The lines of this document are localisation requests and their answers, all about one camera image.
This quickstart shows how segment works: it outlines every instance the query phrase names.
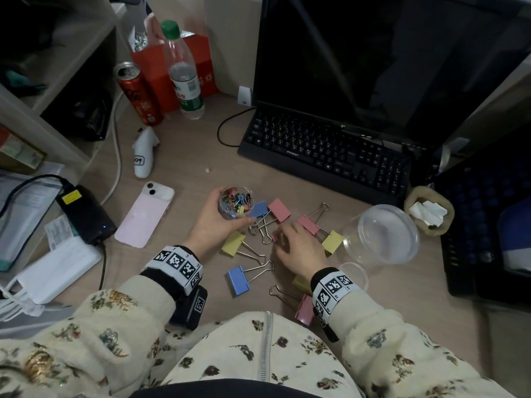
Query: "desk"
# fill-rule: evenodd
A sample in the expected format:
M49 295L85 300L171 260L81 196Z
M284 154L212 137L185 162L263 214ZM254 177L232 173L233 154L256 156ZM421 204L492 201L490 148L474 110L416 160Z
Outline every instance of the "desk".
M212 188L219 185L243 185L251 189L257 200L272 201L279 197L291 211L294 220L301 214L315 211L321 202L331 209L323 214L319 225L323 229L340 230L351 218L369 205L327 188L279 172L237 155L236 148L222 146L216 139L219 123L243 110L229 96L214 95L205 101L206 113L200 120L188 120L173 113L156 134L161 144L155 151L155 164L149 180L175 189L174 200L159 223L151 240L143 249L123 245L114 238L106 241L108 260L105 287L116 287L130 276L138 274L161 247L185 240L197 213ZM229 121L222 128L224 142L238 144L253 112ZM146 180L138 179L133 170L133 148L136 131L141 126L132 108L128 108L118 123L119 143L124 163L118 188L105 206L112 220L120 224L140 193ZM116 158L111 140L105 142L81 181L97 198L108 192L115 176ZM274 225L269 227L271 233ZM258 252L270 255L272 245L263 245L260 235L245 231L245 241ZM328 260L341 263L341 251ZM273 272L266 272L251 283L251 290L237 298L231 296L226 272L242 265L251 268L255 261L236 255L234 258L213 253L204 262L202 285L208 290L208 301L202 323L226 320L248 310L269 310L293 318L293 311L279 299L269 296L269 287L278 284L290 290L293 274L278 263ZM99 263L70 286L58 300L79 304L99 285L102 263ZM481 315L470 301L449 296L438 238L421 235L417 256L405 265L366 268L370 279L368 290L383 307L402 313L404 319L425 331L434 341L453 350L482 374L489 373L488 350ZM339 346L332 347L336 352Z

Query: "phone case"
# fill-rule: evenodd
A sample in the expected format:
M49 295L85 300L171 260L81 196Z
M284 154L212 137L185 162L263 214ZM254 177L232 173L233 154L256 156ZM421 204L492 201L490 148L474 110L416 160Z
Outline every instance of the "phone case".
M114 234L117 241L144 247L174 196L174 189L148 181Z

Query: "black monitor screen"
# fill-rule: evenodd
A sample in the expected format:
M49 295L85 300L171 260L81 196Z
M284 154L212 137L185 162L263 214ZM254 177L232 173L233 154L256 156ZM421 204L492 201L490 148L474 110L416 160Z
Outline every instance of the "black monitor screen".
M529 54L521 0L263 0L255 103L440 145Z

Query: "green bottle cap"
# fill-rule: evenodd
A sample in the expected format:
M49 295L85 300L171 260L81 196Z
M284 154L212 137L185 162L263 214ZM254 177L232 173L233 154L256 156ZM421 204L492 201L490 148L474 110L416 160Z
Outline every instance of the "green bottle cap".
M163 20L160 27L163 30L163 35L168 40L175 40L181 37L181 31L179 30L179 25L174 20L166 19Z

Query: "black keyboard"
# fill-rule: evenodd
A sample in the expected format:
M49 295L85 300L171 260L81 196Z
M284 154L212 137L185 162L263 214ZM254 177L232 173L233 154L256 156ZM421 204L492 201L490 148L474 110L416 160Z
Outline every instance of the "black keyboard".
M238 153L370 204L402 208L411 158L300 116L257 109Z

